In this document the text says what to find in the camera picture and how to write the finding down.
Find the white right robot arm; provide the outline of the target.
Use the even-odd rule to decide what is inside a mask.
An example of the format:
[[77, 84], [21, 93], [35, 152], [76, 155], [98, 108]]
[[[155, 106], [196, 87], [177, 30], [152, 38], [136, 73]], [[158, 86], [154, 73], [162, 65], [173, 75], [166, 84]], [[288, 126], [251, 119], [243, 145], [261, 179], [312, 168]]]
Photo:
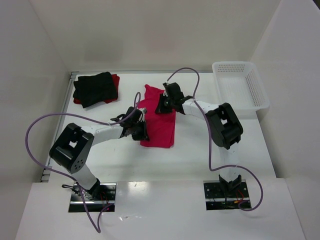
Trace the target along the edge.
[[164, 83], [156, 114], [176, 111], [183, 115], [203, 118], [208, 127], [209, 145], [214, 143], [219, 150], [222, 167], [219, 171], [219, 185], [227, 197], [241, 184], [242, 177], [236, 170], [239, 163], [238, 149], [244, 130], [229, 103], [212, 104], [185, 96], [177, 83]]

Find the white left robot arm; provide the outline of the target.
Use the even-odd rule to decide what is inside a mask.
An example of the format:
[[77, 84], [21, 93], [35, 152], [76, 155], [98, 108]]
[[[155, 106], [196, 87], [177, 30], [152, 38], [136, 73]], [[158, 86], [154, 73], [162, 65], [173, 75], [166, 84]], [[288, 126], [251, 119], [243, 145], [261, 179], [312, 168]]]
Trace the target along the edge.
[[131, 136], [134, 141], [149, 140], [145, 114], [147, 109], [129, 107], [125, 114], [112, 118], [106, 124], [81, 127], [68, 124], [49, 151], [49, 156], [76, 179], [93, 199], [104, 192], [100, 180], [87, 166], [87, 158], [93, 146]]

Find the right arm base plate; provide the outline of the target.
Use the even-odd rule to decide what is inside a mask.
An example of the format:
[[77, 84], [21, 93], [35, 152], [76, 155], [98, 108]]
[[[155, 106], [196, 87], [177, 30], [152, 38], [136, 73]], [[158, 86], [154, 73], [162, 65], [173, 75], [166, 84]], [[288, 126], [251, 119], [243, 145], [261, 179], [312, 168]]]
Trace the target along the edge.
[[207, 211], [236, 210], [239, 205], [243, 209], [251, 209], [251, 201], [247, 183], [243, 180], [240, 186], [225, 196], [219, 181], [204, 181], [204, 196]]

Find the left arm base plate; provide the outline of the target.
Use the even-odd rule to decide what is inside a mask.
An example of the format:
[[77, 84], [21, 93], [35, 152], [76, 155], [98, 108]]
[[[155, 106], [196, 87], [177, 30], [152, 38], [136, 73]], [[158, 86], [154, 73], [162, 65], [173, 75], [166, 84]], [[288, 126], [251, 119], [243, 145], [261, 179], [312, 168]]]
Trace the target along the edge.
[[87, 210], [89, 213], [98, 213], [105, 208], [105, 212], [115, 211], [116, 201], [116, 183], [101, 183], [97, 192], [90, 194], [85, 189], [79, 189], [79, 186], [63, 184], [61, 186], [64, 189], [71, 190], [69, 213], [84, 213], [85, 207], [83, 199], [85, 201]]

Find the pink t shirt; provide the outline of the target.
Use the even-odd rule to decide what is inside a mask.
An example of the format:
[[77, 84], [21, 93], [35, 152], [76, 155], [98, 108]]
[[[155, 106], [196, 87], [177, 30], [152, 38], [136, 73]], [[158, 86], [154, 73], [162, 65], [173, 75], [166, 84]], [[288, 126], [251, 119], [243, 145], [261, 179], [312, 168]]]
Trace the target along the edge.
[[146, 84], [144, 99], [138, 104], [138, 108], [145, 108], [146, 131], [149, 140], [140, 141], [140, 145], [148, 148], [171, 148], [175, 140], [176, 113], [157, 114], [160, 96], [163, 90]]

